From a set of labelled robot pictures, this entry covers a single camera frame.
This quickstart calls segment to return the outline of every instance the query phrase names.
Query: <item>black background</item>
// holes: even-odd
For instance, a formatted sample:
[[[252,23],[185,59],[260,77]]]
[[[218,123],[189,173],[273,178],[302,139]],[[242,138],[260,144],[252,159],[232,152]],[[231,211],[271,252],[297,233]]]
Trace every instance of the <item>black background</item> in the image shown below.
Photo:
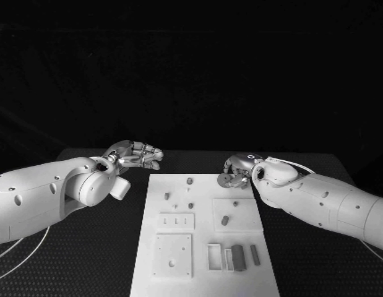
[[[0,2],[0,172],[122,139],[333,153],[383,196],[383,1]]]

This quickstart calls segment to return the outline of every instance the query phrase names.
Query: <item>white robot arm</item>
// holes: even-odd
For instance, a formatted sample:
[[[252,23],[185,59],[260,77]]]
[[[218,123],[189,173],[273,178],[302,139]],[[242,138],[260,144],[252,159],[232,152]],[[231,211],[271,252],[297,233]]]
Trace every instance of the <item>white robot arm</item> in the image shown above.
[[[122,199],[130,188],[120,177],[128,167],[157,170],[160,149],[124,140],[102,157],[73,158],[0,174],[0,244],[20,239],[108,194]]]
[[[333,178],[299,174],[284,162],[239,153],[228,158],[218,183],[222,187],[245,188],[251,180],[268,206],[315,227],[352,236],[383,249],[383,198]],[[229,167],[232,179],[226,174]]]

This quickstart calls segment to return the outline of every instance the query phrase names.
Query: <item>black table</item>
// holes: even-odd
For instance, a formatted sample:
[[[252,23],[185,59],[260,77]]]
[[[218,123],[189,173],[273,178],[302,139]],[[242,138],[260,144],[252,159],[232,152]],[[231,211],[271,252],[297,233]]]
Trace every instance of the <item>black table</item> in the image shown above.
[[[52,226],[32,258],[0,280],[0,296],[128,296],[148,174],[219,173],[237,153],[163,152],[159,171],[130,168],[121,175],[131,183],[122,201],[108,196],[98,206],[85,207]],[[104,149],[68,148],[58,160],[102,153]],[[303,164],[317,174],[354,184],[333,155],[255,153]],[[307,225],[265,206],[254,188],[252,193],[280,296],[383,296],[383,261],[359,241]],[[0,259],[0,275],[23,260],[42,235],[43,231],[24,238]]]

